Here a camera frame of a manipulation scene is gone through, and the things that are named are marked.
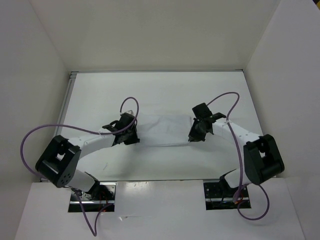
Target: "purple cable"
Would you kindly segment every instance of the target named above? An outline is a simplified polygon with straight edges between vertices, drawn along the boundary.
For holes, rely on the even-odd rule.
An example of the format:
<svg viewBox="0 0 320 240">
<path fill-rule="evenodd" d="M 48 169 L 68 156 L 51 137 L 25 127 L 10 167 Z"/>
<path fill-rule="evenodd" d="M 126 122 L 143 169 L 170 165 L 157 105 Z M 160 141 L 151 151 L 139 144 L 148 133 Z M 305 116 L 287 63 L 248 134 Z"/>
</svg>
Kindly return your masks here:
<svg viewBox="0 0 320 240">
<path fill-rule="evenodd" d="M 211 100 L 207 106 L 209 106 L 211 103 L 213 103 L 215 100 L 217 100 L 218 98 L 224 96 L 224 95 L 227 95 L 227 94 L 235 94 L 237 95 L 237 99 L 235 101 L 235 103 L 233 104 L 233 106 L 230 108 L 229 112 L 227 113 L 226 115 L 226 122 L 227 122 L 227 125 L 230 129 L 230 132 L 232 134 L 232 137 L 233 137 L 233 140 L 234 140 L 234 143 L 235 143 L 235 147 L 236 147 L 236 151 L 238 153 L 238 158 L 239 158 L 239 167 L 240 167 L 240 178 L 239 178 L 239 187 L 238 187 L 238 190 L 235 192 L 234 196 L 233 196 L 233 199 L 234 200 L 237 200 L 239 198 L 239 195 L 240 195 L 240 192 L 242 190 L 242 188 L 246 187 L 247 185 L 243 186 L 242 185 L 242 182 L 243 182 L 243 178 L 244 178 L 244 166 L 243 166 L 243 163 L 242 163 L 242 157 L 241 157 L 241 151 L 240 151 L 240 147 L 239 147 L 239 143 L 238 143 L 238 140 L 237 140 L 237 137 L 236 137 L 236 134 L 231 126 L 231 124 L 229 123 L 229 116 L 232 112 L 232 110 L 235 108 L 235 106 L 237 105 L 237 103 L 239 102 L 239 99 L 240 99 L 240 95 L 239 93 L 235 92 L 235 91 L 229 91 L 229 92 L 225 92 L 217 97 L 215 97 L 213 100 Z M 250 221 L 256 221 L 256 220 L 260 220 L 262 219 L 265 215 L 267 215 L 268 211 L 269 211 L 269 208 L 270 208 L 270 200 L 269 200 L 269 197 L 268 197 L 268 194 L 267 192 L 265 191 L 265 189 L 261 186 L 261 185 L 258 185 L 262 191 L 264 192 L 265 196 L 266 196 L 266 201 L 267 201 L 267 207 L 266 207 L 266 210 L 265 212 L 259 216 L 259 217 L 256 217 L 256 218 L 249 218 L 245 215 L 243 215 L 241 212 L 240 212 L 240 205 L 243 204 L 244 202 L 246 202 L 247 200 L 245 201 L 242 201 L 238 204 L 237 206 L 237 210 L 239 212 L 239 214 L 241 215 L 241 217 L 243 217 L 244 219 L 247 219 L 247 220 L 250 220 Z"/>
<path fill-rule="evenodd" d="M 241 215 L 241 217 L 243 217 L 244 219 L 250 220 L 250 221 L 256 221 L 256 220 L 262 219 L 265 215 L 267 215 L 269 208 L 270 208 L 270 200 L 269 200 L 269 196 L 268 196 L 266 190 L 261 185 L 258 185 L 258 186 L 262 189 L 262 191 L 266 197 L 266 210 L 264 211 L 264 213 L 261 216 L 256 217 L 256 218 L 250 218 L 250 217 L 243 215 L 242 212 L 240 212 L 241 204 L 243 204 L 244 202 L 248 202 L 248 200 L 244 200 L 244 201 L 240 202 L 237 206 L 238 213 Z"/>
<path fill-rule="evenodd" d="M 75 193 L 75 195 L 76 195 L 76 197 L 77 197 L 77 199 L 78 199 L 78 201 L 79 201 L 80 208 L 81 208 L 81 211 L 82 211 L 82 213 L 83 213 L 83 216 L 84 216 L 84 219 L 85 219 L 85 221 L 86 221 L 86 224 L 88 225 L 89 229 L 91 230 L 93 236 L 96 237 L 96 236 L 97 236 L 97 221 L 98 221 L 98 217 L 99 217 L 100 213 L 102 213 L 103 210 L 105 210 L 107 207 L 109 207 L 109 206 L 111 206 L 111 205 L 113 205 L 113 204 L 112 204 L 112 203 L 107 204 L 106 206 L 104 206 L 103 208 L 101 208 L 101 210 L 97 213 L 97 215 L 96 215 L 96 217 L 95 217 L 95 220 L 94 220 L 94 230 L 93 230 L 93 228 L 92 228 L 92 226 L 91 226 L 91 224 L 90 224 L 90 222 L 89 222 L 89 220 L 88 220 L 88 217 L 87 217 L 87 214 L 86 214 L 86 211 L 85 211 L 85 208 L 84 208 L 84 205 L 83 205 L 83 203 L 82 203 L 82 201 L 81 201 L 80 196 L 78 195 L 77 191 L 74 190 L 73 192 Z"/>
<path fill-rule="evenodd" d="M 236 151 L 238 153 L 238 158 L 239 158 L 239 167 L 240 167 L 240 178 L 239 178 L 239 187 L 238 187 L 238 190 L 235 192 L 234 194 L 234 198 L 233 199 L 238 199 L 239 198 L 239 195 L 240 195 L 240 192 L 241 192 L 241 189 L 242 189 L 242 182 L 243 182 L 243 178 L 244 178 L 244 169 L 243 169 L 243 163 L 242 163 L 242 157 L 241 157 L 241 151 L 240 151 L 240 147 L 239 147 L 239 143 L 238 143 L 238 140 L 237 140 L 237 137 L 236 137 L 236 134 L 233 130 L 233 128 L 231 127 L 231 124 L 229 123 L 229 116 L 232 112 L 232 110 L 236 107 L 236 105 L 238 104 L 239 102 L 239 99 L 240 99 L 240 95 L 239 93 L 235 92 L 235 91 L 229 91 L 229 92 L 225 92 L 217 97 L 215 97 L 213 100 L 211 100 L 207 106 L 209 106 L 211 103 L 213 103 L 215 100 L 217 100 L 218 98 L 221 98 L 222 96 L 224 95 L 228 95 L 228 94 L 235 94 L 237 95 L 237 99 L 235 101 L 235 103 L 233 104 L 233 106 L 230 108 L 229 112 L 227 113 L 226 115 L 226 122 L 227 122 L 227 125 L 230 129 L 230 132 L 232 134 L 232 137 L 233 137 L 233 140 L 234 140 L 234 143 L 235 143 L 235 147 L 236 147 Z"/>
<path fill-rule="evenodd" d="M 86 133 L 89 133 L 89 134 L 94 134 L 94 135 L 113 135 L 113 134 L 119 134 L 119 133 L 122 133 L 123 131 L 127 130 L 128 128 L 130 128 L 137 120 L 137 117 L 138 117 L 138 114 L 139 114 L 139 103 L 137 101 L 137 99 L 135 99 L 134 97 L 132 96 L 129 96 L 127 97 L 121 104 L 121 108 L 120 108 L 120 112 L 125 104 L 125 102 L 129 99 L 133 99 L 136 103 L 136 114 L 134 116 L 134 119 L 132 120 L 132 122 L 126 126 L 125 128 L 121 129 L 121 130 L 118 130 L 118 131 L 114 131 L 114 132 L 96 132 L 96 131 L 90 131 L 90 130 L 87 130 L 87 129 L 83 129 L 83 128 L 80 128 L 80 127 L 77 127 L 77 126 L 71 126 L 71 125 L 65 125 L 65 124 L 44 124 L 44 125 L 40 125 L 40 126 L 37 126 L 35 127 L 34 129 L 30 130 L 25 136 L 24 138 L 22 139 L 21 141 L 21 145 L 20 145 L 20 156 L 21 156 L 21 160 L 22 160 L 22 163 L 23 165 L 34 175 L 36 175 L 37 177 L 40 177 L 40 178 L 43 178 L 44 176 L 42 176 L 40 173 L 38 172 L 35 172 L 34 170 L 32 170 L 29 165 L 27 164 L 26 160 L 25 160 L 25 157 L 24 157 L 24 145 L 25 145 L 25 141 L 26 139 L 29 137 L 30 134 L 32 134 L 33 132 L 39 130 L 39 129 L 42 129 L 42 128 L 47 128 L 47 127 L 64 127 L 64 128 L 69 128 L 69 129 L 75 129 L 75 130 L 79 130 L 79 131 L 82 131 L 82 132 L 86 132 Z"/>
</svg>

